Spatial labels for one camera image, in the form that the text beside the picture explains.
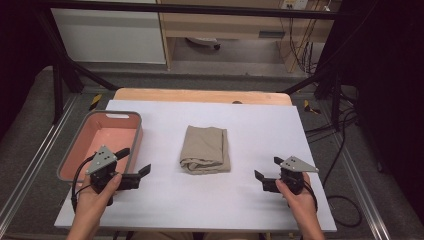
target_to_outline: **pink bin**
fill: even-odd
[[[132,173],[142,136],[141,116],[136,112],[94,111],[89,113],[58,168],[59,179],[72,183],[81,163],[98,151],[102,145],[114,153],[123,148],[130,148],[130,155],[118,161],[116,171]],[[84,180],[85,171],[90,164],[91,162],[87,163],[81,170],[78,182]]]

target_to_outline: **white cabinet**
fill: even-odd
[[[68,55],[75,61],[165,64],[157,13],[70,9],[52,12]]]

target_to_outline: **human hand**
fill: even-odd
[[[97,232],[109,198],[113,196],[121,183],[122,175],[115,175],[103,191],[97,194],[87,187],[79,193],[78,206],[67,239],[92,239]],[[82,187],[90,185],[90,176],[85,176]]]
[[[305,182],[311,185],[307,173],[303,173]],[[314,199],[309,191],[303,188],[299,195],[294,195],[280,179],[275,180],[278,190],[287,199],[292,214],[302,232],[303,239],[325,239],[318,222]]]

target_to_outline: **white table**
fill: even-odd
[[[108,110],[136,111],[144,131],[136,169],[152,170],[137,190],[123,191],[107,207],[101,227],[154,231],[281,232],[297,230],[280,194],[262,191],[254,170],[277,178],[273,157],[294,155],[315,165],[296,107],[277,105],[121,101]],[[228,129],[231,172],[193,176],[179,166],[188,125]],[[323,231],[336,231],[315,173],[310,174]],[[55,226],[69,228],[69,196]]]

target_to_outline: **beige towel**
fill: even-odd
[[[195,175],[229,172],[227,129],[188,126],[180,164]]]

